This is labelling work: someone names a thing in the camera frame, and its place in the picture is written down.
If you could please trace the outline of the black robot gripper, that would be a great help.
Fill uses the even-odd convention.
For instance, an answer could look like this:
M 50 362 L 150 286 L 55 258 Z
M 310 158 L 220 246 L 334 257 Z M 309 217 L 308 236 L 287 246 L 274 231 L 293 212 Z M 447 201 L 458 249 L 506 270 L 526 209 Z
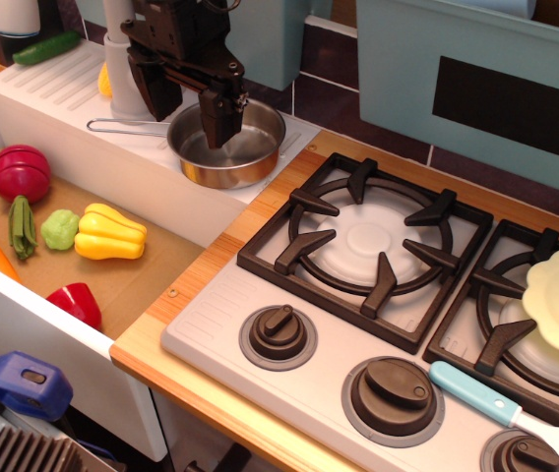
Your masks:
M 183 86 L 199 93 L 210 149 L 241 132 L 244 66 L 226 46 L 237 1 L 135 1 L 121 30 L 128 63 L 150 114 L 161 122 L 182 104 Z

